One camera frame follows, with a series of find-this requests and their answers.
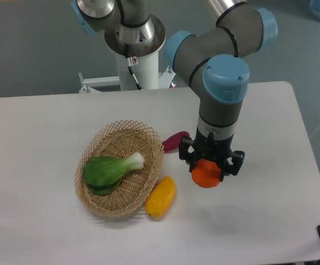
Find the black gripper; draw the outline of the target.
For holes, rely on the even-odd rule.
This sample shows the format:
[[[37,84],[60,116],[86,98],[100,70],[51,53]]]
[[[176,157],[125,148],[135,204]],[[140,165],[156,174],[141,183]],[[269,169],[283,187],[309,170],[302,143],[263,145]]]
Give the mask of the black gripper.
[[[242,167],[245,152],[232,151],[231,143],[233,135],[224,140],[215,140],[213,136],[204,136],[199,129],[196,130],[195,140],[191,137],[182,137],[179,143],[179,158],[189,165],[192,172],[195,163],[200,159],[214,162],[221,170],[220,182],[225,176],[236,176]]]

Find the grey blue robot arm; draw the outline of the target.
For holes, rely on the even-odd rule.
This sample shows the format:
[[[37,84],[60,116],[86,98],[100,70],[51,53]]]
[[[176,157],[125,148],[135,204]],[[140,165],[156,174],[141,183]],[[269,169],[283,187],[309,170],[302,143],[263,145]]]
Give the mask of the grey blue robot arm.
[[[195,138],[183,136],[179,157],[201,186],[202,160],[217,166],[215,178],[237,175],[245,153],[231,150],[235,127],[247,94],[249,68],[243,58],[270,46],[278,26],[272,12],[246,1],[204,1],[215,28],[196,36],[179,31],[166,36],[163,23],[150,13],[148,1],[72,1],[87,34],[102,31],[115,54],[123,91],[158,89],[158,52],[199,97]]]

